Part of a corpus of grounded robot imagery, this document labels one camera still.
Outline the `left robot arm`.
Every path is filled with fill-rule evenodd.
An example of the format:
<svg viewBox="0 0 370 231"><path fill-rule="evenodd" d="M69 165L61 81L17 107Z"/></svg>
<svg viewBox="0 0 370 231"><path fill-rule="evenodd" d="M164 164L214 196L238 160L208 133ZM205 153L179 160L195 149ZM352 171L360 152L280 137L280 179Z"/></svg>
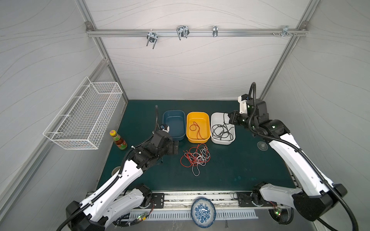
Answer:
<svg viewBox="0 0 370 231"><path fill-rule="evenodd" d="M81 202L73 201L66 208L66 220L61 231L104 231L121 216L139 206L145 207L152 191L141 184L120 197L131 183L155 166L165 155L178 154L179 142L164 130L155 131L147 140L131 147L118 170L105 184Z"/></svg>

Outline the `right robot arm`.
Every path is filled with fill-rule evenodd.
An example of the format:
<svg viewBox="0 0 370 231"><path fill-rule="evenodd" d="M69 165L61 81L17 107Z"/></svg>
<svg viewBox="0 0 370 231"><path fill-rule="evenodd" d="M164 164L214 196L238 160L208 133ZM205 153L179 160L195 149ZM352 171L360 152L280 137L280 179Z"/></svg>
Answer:
<svg viewBox="0 0 370 231"><path fill-rule="evenodd" d="M306 220L320 222L331 231L334 228L321 217L339 203L349 216L352 230L357 231L359 225L355 215L343 199L347 189L340 183L333 183L319 170L282 121L269 118L266 102L256 97L255 82L248 94L238 98L238 102L240 108L228 114L229 122L263 138L283 159L298 182L295 188L261 182L254 186L249 196L251 202L256 207L262 207L265 202L275 202L297 211Z"/></svg>

